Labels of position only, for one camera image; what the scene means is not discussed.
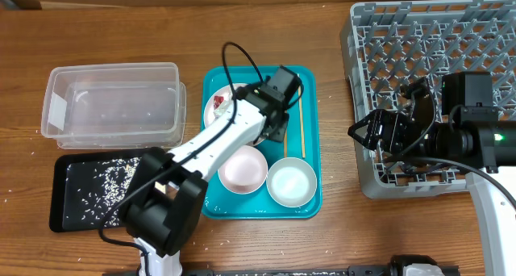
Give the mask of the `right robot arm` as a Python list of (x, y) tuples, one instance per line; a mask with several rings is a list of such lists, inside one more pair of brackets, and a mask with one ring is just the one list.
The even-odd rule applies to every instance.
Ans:
[(376, 109), (347, 131), (368, 150), (382, 148), (386, 162), (404, 174), (452, 168), (465, 176), (481, 232), (487, 275), (515, 273), (515, 123), (501, 121), (488, 72), (442, 77), (441, 97), (422, 77), (400, 87), (411, 111)]

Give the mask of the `black rail at table edge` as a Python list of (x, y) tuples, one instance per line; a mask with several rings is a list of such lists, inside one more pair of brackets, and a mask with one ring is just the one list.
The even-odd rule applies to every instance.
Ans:
[(394, 255), (387, 264), (354, 265), (341, 269), (291, 270), (187, 270), (185, 276), (460, 276), (459, 266), (440, 266), (424, 255)]

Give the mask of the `teal plastic tray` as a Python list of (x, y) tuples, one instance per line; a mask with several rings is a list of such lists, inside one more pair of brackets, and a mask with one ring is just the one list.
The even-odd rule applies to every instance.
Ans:
[[(304, 85), (302, 107), (306, 158), (302, 158), (298, 104), (288, 110), (288, 157), (301, 158), (313, 168), (318, 179), (314, 197), (301, 207), (283, 207), (272, 199), (265, 186), (251, 194), (235, 194), (227, 190), (215, 174), (206, 192), (203, 215), (217, 220), (308, 219), (320, 210), (323, 193), (316, 80), (312, 72), (303, 66), (290, 65), (288, 69), (295, 72)], [(284, 158), (283, 143), (264, 140), (256, 148), (264, 155), (268, 165)]]

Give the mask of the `grey bowl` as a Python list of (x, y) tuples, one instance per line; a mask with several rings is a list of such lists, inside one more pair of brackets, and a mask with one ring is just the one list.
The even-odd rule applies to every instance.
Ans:
[(268, 170), (267, 190), (272, 199), (283, 207), (301, 207), (307, 204), (318, 188), (317, 175), (302, 159), (286, 157)]

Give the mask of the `small pink rice bowl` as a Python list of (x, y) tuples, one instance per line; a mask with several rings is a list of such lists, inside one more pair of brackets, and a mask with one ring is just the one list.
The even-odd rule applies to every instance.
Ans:
[(218, 169), (223, 186), (235, 194), (251, 194), (265, 182), (268, 163), (256, 148), (244, 145)]

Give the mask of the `right wooden chopstick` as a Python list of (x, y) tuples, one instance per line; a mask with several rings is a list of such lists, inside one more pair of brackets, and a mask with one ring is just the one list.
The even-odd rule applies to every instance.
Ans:
[(302, 107), (302, 95), (304, 91), (304, 85), (302, 82), (298, 88), (298, 110), (299, 110), (299, 123), (300, 123), (300, 137), (301, 137), (301, 151), (302, 158), (306, 158), (306, 142), (305, 142), (305, 133), (304, 133), (304, 116), (303, 116), (303, 107)]

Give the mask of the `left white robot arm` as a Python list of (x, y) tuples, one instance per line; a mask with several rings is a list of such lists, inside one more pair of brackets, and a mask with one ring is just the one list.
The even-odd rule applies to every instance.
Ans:
[(192, 140), (140, 158), (119, 208), (140, 251), (140, 275), (182, 273), (179, 252), (198, 225), (209, 180), (244, 145), (283, 141), (300, 88), (301, 78), (281, 66), (267, 81), (235, 89), (227, 111)]

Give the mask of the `red foil snack wrapper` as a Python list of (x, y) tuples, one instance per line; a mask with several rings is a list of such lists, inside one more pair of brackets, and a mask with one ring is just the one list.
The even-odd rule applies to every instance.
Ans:
[(217, 108), (219, 108), (220, 105), (224, 103), (224, 101), (225, 98), (223, 96), (215, 95), (213, 99), (214, 109), (216, 110)]

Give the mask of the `large pink plate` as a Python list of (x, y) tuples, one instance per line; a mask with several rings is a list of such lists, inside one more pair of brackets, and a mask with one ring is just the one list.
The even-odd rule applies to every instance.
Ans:
[[(235, 83), (234, 84), (234, 87), (235, 87), (235, 90), (237, 90), (238, 88), (240, 87), (245, 87), (247, 85), (247, 83)], [(210, 98), (208, 99), (205, 107), (204, 107), (204, 112), (203, 112), (203, 123), (204, 123), (204, 127), (207, 128), (209, 127), (214, 121), (216, 121), (217, 119), (214, 117), (214, 114), (213, 114), (213, 110), (214, 110), (214, 107), (213, 107), (213, 99), (214, 99), (214, 96), (215, 95), (220, 95), (220, 94), (225, 94), (225, 93), (229, 93), (231, 92), (231, 88), (230, 86), (224, 86), (218, 90), (216, 90), (211, 96)], [(239, 113), (237, 113), (237, 116), (235, 117), (235, 122), (237, 122), (239, 119), (242, 119), (242, 118), (245, 118), (247, 119), (245, 116), (242, 117), (241, 115), (241, 111), (243, 111), (241, 108), (241, 106), (239, 105), (238, 106), (238, 111)], [(233, 111), (233, 106), (229, 106), (229, 108), (227, 109), (227, 111)], [(257, 137), (255, 139), (253, 139), (252, 141), (249, 141), (247, 143), (247, 145), (249, 146), (252, 146), (252, 147), (256, 147), (258, 144), (262, 143), (264, 141), (264, 138), (263, 137)]]

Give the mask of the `left wooden chopstick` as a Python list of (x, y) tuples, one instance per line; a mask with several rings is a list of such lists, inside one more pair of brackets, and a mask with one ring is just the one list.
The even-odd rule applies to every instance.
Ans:
[(288, 133), (287, 133), (287, 131), (285, 131), (283, 145), (284, 145), (284, 153), (283, 154), (284, 154), (284, 157), (287, 157), (288, 156)]

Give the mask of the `grey dishwasher rack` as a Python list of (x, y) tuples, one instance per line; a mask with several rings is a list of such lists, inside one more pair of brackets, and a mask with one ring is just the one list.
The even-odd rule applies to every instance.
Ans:
[[(340, 39), (356, 123), (376, 109), (408, 115), (402, 85), (427, 77), (440, 98), (442, 77), (460, 72), (490, 73), (499, 120), (515, 123), (515, 0), (360, 2)], [(371, 199), (467, 190), (455, 169), (415, 177), (386, 162), (382, 148), (354, 144), (360, 187)]]

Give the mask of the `wooden chopstick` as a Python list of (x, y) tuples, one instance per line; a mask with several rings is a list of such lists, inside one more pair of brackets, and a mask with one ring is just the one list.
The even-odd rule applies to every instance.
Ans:
[(284, 157), (287, 157), (288, 156), (288, 133), (287, 133), (287, 131), (285, 131), (283, 145), (284, 145), (284, 153), (283, 154), (284, 154)]
[(304, 133), (304, 116), (303, 116), (303, 107), (302, 107), (302, 95), (304, 91), (304, 85), (302, 82), (298, 88), (298, 110), (299, 110), (299, 123), (300, 123), (300, 137), (301, 137), (301, 151), (302, 158), (306, 158), (306, 142), (305, 142), (305, 133)]

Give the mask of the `crumpled white tissue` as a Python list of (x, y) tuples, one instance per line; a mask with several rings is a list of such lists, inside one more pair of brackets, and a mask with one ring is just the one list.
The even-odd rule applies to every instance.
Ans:
[(223, 96), (225, 98), (225, 101), (223, 104), (220, 105), (219, 108), (217, 108), (216, 110), (215, 109), (213, 110), (213, 114), (216, 119), (218, 117), (222, 116), (227, 111), (229, 106), (232, 104), (232, 93), (231, 92), (225, 93), (225, 94), (220, 94), (219, 96)]

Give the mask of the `black tray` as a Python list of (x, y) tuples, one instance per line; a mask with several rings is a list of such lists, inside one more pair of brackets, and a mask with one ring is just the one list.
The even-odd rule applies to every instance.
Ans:
[(64, 155), (56, 160), (49, 227), (53, 232), (98, 228), (124, 199), (147, 148)]

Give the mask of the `clear plastic bin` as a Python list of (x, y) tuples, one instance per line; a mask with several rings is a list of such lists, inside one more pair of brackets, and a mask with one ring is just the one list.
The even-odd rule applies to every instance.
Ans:
[(50, 73), (40, 132), (63, 149), (173, 148), (185, 119), (176, 64), (77, 65)]

